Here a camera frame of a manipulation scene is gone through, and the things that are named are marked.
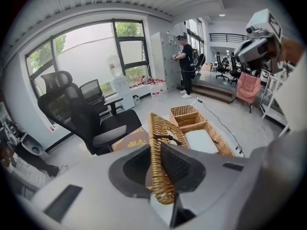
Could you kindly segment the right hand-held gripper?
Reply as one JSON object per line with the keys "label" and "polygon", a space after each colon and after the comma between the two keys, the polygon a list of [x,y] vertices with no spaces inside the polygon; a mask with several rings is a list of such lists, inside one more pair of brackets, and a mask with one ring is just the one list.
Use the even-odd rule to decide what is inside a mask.
{"label": "right hand-held gripper", "polygon": [[246,27],[247,39],[235,50],[237,62],[275,74],[282,70],[282,28],[269,9],[254,13]]}

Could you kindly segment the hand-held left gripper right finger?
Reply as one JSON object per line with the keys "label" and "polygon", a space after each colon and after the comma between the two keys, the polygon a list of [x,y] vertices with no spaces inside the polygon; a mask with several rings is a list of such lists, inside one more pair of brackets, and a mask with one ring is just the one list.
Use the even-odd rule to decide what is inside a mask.
{"label": "hand-held left gripper right finger", "polygon": [[171,228],[237,228],[260,170],[262,149],[249,158],[161,145],[161,165],[175,189]]}

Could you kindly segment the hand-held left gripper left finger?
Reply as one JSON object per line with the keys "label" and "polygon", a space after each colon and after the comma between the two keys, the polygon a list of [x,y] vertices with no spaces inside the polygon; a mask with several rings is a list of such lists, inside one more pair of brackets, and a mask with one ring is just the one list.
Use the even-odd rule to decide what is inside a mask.
{"label": "hand-held left gripper left finger", "polygon": [[87,160],[53,179],[22,209],[39,229],[152,229],[148,145]]}

